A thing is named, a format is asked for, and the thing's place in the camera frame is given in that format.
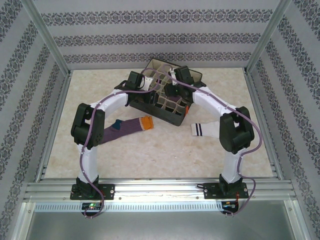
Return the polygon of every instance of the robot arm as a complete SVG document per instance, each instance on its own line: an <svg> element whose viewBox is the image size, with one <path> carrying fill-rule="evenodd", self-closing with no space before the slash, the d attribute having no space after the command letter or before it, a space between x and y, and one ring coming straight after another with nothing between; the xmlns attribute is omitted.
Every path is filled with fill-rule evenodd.
<svg viewBox="0 0 320 240"><path fill-rule="evenodd" d="M249 111L245 107L236 108L235 106L228 104L212 93L208 87L201 87L200 89L214 95L228 107L237 109L247 117L250 117ZM239 121L239 117L237 117L231 110L222 106L221 103L201 91L197 90L193 92L192 98L195 104L200 105L215 118L219 119L219 140L223 148L226 150L223 171L221 173L223 179L221 180L224 180L226 184L236 183L241 179L241 176L237 172L240 154L250 146L250 142L254 139L252 125L246 125L244 121Z"/></svg>
<svg viewBox="0 0 320 240"><path fill-rule="evenodd" d="M109 95L115 95L115 93L117 92L121 92L121 90L114 89ZM99 102L100 101L97 101L90 105L86 105L88 116L90 115L90 111L92 111L93 108L95 108ZM93 138L93 143L88 144L88 146L84 148L84 152L82 152L82 148L84 146L84 142L86 140L88 133L83 134L82 140L79 140L77 143L79 154L81 153L83 154L83 157L82 157L83 169L85 169L85 174L87 175L87 177L92 183L98 178L97 147L104 134L105 119L118 108L124 107L127 104L127 102L128 102L128 94L126 93L115 95L114 97L110 97L107 100L103 101L101 105L97 108L96 114L94 116L94 127L97 130L92 131L91 138ZM81 123L82 125L80 124L79 126L72 127L73 132L71 131L71 134L73 134L73 136L77 136L77 134L79 134L78 131L84 131L84 129L89 129L88 123L85 123L85 121L81 121ZM88 183L82 171L80 171L78 175L78 179L80 179L80 181L84 183Z"/></svg>

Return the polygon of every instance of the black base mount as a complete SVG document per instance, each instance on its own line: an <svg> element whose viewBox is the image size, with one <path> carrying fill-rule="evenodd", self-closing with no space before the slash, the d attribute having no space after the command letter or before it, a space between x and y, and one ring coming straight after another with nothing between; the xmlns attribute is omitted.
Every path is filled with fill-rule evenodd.
<svg viewBox="0 0 320 240"><path fill-rule="evenodd" d="M104 200L113 200L115 197L115 185L114 184L99 184L99 177L93 182L103 194ZM101 200L100 194L89 184L76 178L76 184L72 185L71 200Z"/></svg>
<svg viewBox="0 0 320 240"><path fill-rule="evenodd" d="M219 182L198 184L197 188L203 189L204 199L247 199L249 197L247 184L242 178L234 183L227 183L220 174Z"/></svg>

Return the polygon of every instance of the bracket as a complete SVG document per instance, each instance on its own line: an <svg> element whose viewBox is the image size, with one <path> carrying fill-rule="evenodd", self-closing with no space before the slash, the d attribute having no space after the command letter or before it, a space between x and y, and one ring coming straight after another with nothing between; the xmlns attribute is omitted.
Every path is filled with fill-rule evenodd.
<svg viewBox="0 0 320 240"><path fill-rule="evenodd" d="M114 184L98 184L98 189L102 192L104 200L113 200L115 197L115 188L116 186ZM86 194L83 194L83 192L80 190L79 186L77 184L73 184L71 188L71 194L70 194L71 200L101 200L100 194L95 194L93 196L88 196Z"/></svg>
<svg viewBox="0 0 320 240"><path fill-rule="evenodd" d="M227 193L220 189L219 182L207 182L198 184L196 187L203 189L204 199L236 199L237 193L239 194L239 199L247 199L249 197L247 184L244 182L239 184L235 191Z"/></svg>

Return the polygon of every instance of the aluminum frame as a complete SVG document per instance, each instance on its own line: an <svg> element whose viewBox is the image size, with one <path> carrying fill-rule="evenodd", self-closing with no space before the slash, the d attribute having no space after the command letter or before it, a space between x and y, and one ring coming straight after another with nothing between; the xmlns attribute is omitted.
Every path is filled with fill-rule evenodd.
<svg viewBox="0 0 320 240"><path fill-rule="evenodd" d="M149 206L150 203L165 203L174 205L185 203L199 205L203 203L216 204L221 199L204 199L202 189L197 184L205 182L217 182L218 178L183 178L183 179L100 179L100 183L115 184L114 200L106 200L107 204L115 203L120 207L118 212L126 212L128 204L137 206ZM253 183L244 180L250 192ZM51 203L54 206L64 206L68 211L70 203L81 201L70 200L70 191L74 179L44 179L40 182L29 183L26 188L23 203L18 216L15 231L11 239L24 240L37 204ZM252 201L283 201L288 218L297 240L309 240L310 235L304 222L300 206L290 180L278 180L277 178L257 178L256 190Z"/></svg>
<svg viewBox="0 0 320 240"><path fill-rule="evenodd" d="M59 65L60 69L63 72L63 75L66 77L68 73L70 72L70 69L67 65L67 62L60 52L60 49L58 45L56 44L56 41L50 34L50 31L45 24L45 21L41 17L41 14L39 13L36 4L33 0L21 0L22 5L24 6L25 10L29 14L32 22L34 23L36 29L38 30L39 34L43 38L43 41L47 45L47 47L50 50L50 53L53 55L55 61Z"/></svg>
<svg viewBox="0 0 320 240"><path fill-rule="evenodd" d="M57 103L57 110L54 114L53 124L52 124L52 127L50 128L50 131L49 131L48 141L45 144L45 147L43 150L43 155L42 155L42 158L41 158L41 161L39 164L39 169L36 174L36 178L35 178L36 182L40 182L40 180L42 179L43 173L45 171L45 168L47 168L50 154L51 154L52 148L54 146L55 137L57 134L62 111L64 109L64 105L66 102L67 93L69 90L69 86L70 86L73 72L74 72L73 70L70 71L69 74L65 77L65 81L64 81L63 87L62 87L62 93L60 94L60 97L59 97L58 103Z"/></svg>
<svg viewBox="0 0 320 240"><path fill-rule="evenodd" d="M255 111L255 115L256 115L256 119L258 121L259 127L260 127L260 131L263 137L263 142L264 142L264 146L266 149L266 154L268 155L270 164L271 164L271 168L272 165L275 167L275 172L276 172L276 176L278 177L279 180L284 180L284 176L280 167L280 163L279 160L277 158L277 154L274 148L274 145L272 143L271 140L271 136L268 130L268 126L267 126L267 122L266 119L264 117L263 111L262 111L262 107L260 105L259 99L258 99L258 95L257 92L254 89L254 83L253 80L250 76L250 74L248 74L248 72L245 70L245 68L242 69L243 74L244 74L244 79L246 81L246 85L251 97L251 101L253 104L253 109Z"/></svg>
<svg viewBox="0 0 320 240"><path fill-rule="evenodd" d="M255 67L255 64L257 63L261 53L264 51L265 46L267 45L269 39L271 38L271 35L274 33L274 30L276 29L278 23L280 22L282 16L284 15L290 3L291 3L291 0L279 1L279 4L274 10L270 21L268 22L265 30L263 31L262 36L260 37L245 67L249 73L251 73L253 68Z"/></svg>

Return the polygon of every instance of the white sock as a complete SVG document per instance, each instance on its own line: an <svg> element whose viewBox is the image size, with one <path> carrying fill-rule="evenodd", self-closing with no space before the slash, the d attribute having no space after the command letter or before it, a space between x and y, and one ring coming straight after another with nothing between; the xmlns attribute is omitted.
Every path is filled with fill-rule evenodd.
<svg viewBox="0 0 320 240"><path fill-rule="evenodd" d="M219 138L220 123L218 121L212 121L209 123L192 123L191 131L192 136L207 136L213 138Z"/></svg>

